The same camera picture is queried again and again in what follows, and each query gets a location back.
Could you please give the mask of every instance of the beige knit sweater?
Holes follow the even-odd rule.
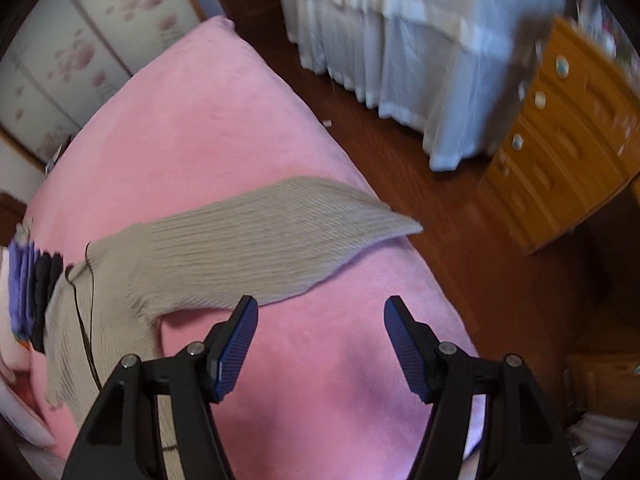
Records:
[[[302,294],[359,251],[422,230],[375,197],[345,184],[299,177],[92,242],[69,280],[101,383],[128,353],[162,357],[159,318],[181,308],[233,308],[243,294],[264,305]],[[93,298],[93,315],[91,305]],[[80,426],[98,391],[86,359],[74,292],[61,276],[46,313],[47,400],[66,402]],[[163,448],[175,446],[162,397]],[[164,452],[170,480],[178,453]]]

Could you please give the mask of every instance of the dresser drawer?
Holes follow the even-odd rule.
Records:
[[[540,198],[536,198],[534,192],[528,189],[530,184],[503,150],[494,156],[486,178],[533,244],[544,244],[556,235],[559,226],[549,212],[543,211]]]
[[[536,106],[536,95],[542,95],[543,107],[539,107],[540,98]],[[625,172],[608,144],[542,79],[530,86],[522,115],[569,169],[590,205],[601,204],[625,181]]]
[[[562,20],[556,21],[540,71],[593,123],[626,172],[638,173],[638,102],[622,72]]]
[[[589,200],[584,191],[526,119],[516,120],[502,149],[561,227],[573,226],[587,212]]]
[[[640,354],[572,354],[567,364],[579,410],[640,420]]]

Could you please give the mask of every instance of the pink blanket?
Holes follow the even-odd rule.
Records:
[[[81,260],[91,240],[295,175],[372,192],[309,108],[213,18],[141,70],[69,147],[28,209],[36,244]],[[239,480],[406,478],[429,408],[410,393],[383,325],[400,294],[440,339],[474,352],[460,317],[405,239],[361,254],[306,294],[260,309],[238,385],[213,407]],[[162,348],[203,339],[228,312],[168,316]],[[66,407],[32,386],[66,457],[78,433]],[[468,447],[479,439],[475,404]]]

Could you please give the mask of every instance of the white bed skirt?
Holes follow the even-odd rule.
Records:
[[[493,28],[469,25],[437,7],[417,12],[415,1],[389,2],[392,12],[345,0],[282,0],[302,66],[328,72],[360,102],[377,107],[381,118],[423,133],[433,171],[494,153],[520,108],[518,86],[534,73],[536,40],[546,37],[566,0],[518,0],[519,8],[503,0],[523,16],[522,24],[498,8],[492,9]],[[485,1],[474,12],[499,4]],[[527,13],[533,16],[528,21]],[[503,30],[495,31],[496,21]]]

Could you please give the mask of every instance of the purple cloth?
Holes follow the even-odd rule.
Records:
[[[11,319],[11,331],[14,335],[20,333],[20,273],[22,271],[22,258],[24,249],[18,242],[12,240],[9,244],[9,318]]]
[[[20,268],[20,307],[18,308],[18,322],[20,323],[20,327],[18,332],[14,332],[14,335],[20,341],[29,340],[27,332],[27,296],[29,289],[27,285],[29,283],[29,273],[33,272],[34,252],[34,243],[30,242],[29,245],[24,248],[24,253],[22,254],[22,266]]]
[[[27,308],[25,310],[24,329],[27,339],[31,339],[33,325],[36,322],[36,306],[35,306],[35,278],[36,278],[36,262],[40,258],[40,250],[33,248],[29,254],[29,273],[27,275]]]

